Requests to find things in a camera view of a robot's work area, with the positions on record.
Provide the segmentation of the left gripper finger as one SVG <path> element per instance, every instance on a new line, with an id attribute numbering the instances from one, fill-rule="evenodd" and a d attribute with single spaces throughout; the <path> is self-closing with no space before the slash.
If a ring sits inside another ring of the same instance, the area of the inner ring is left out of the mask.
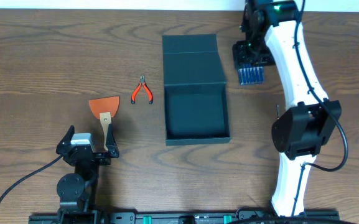
<path id="1" fill-rule="evenodd" d="M 106 146 L 107 150 L 108 151 L 116 151 L 117 150 L 117 145 L 116 145 L 116 142 L 115 142 L 114 136 L 113 136 L 113 126 L 112 126 L 112 124 L 108 125 L 108 129 L 107 129 L 105 139 L 106 139 L 105 146 Z"/>
<path id="2" fill-rule="evenodd" d="M 66 151 L 70 147 L 70 141 L 72 140 L 74 134 L 75 134 L 75 128 L 73 125 L 71 125 L 68 131 L 66 132 L 66 134 L 64 135 L 64 137 L 57 144 L 56 153 L 66 153 Z"/>

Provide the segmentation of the precision screwdriver set case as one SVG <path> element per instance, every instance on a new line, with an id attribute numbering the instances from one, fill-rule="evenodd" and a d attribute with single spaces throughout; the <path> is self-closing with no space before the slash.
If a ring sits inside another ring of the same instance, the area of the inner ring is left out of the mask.
<path id="1" fill-rule="evenodd" d="M 264 82 L 264 69 L 246 65 L 238 69 L 238 78 L 241 86 L 261 84 Z"/>

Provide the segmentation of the black yellow screwdriver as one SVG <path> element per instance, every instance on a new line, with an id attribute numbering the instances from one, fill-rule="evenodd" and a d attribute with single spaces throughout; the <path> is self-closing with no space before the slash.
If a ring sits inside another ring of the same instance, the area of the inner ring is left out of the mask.
<path id="1" fill-rule="evenodd" d="M 279 113 L 279 105 L 278 104 L 276 105 L 276 115 L 277 115 L 276 119 L 279 119 L 280 113 Z"/>

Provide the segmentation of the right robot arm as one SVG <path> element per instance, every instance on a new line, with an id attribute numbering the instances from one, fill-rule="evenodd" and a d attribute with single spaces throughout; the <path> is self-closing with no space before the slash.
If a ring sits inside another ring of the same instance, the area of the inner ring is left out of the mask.
<path id="1" fill-rule="evenodd" d="M 266 66 L 276 66 L 284 91 L 285 113 L 273 123 L 271 135 L 279 152 L 276 189 L 270 201 L 277 217 L 298 217 L 305 213 L 304 194 L 311 168 L 321 147 L 334 129 L 348 142 L 339 123 L 342 109 L 322 88 L 310 61 L 304 40 L 302 16 L 305 3 L 297 1 L 246 1 L 240 29 L 245 39 L 232 47 L 235 69 L 241 85 L 261 83 Z"/>

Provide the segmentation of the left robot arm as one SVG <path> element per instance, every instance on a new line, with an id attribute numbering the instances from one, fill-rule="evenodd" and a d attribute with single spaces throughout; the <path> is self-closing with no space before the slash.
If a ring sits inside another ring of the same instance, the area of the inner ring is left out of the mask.
<path id="1" fill-rule="evenodd" d="M 86 213 L 95 208 L 99 167 L 111 164 L 119 157 L 113 136 L 113 125 L 108 125 L 107 150 L 95 152 L 90 133 L 75 133 L 70 126 L 57 144 L 56 153 L 73 166 L 75 171 L 63 176 L 57 184 L 60 209 L 66 213 Z"/>

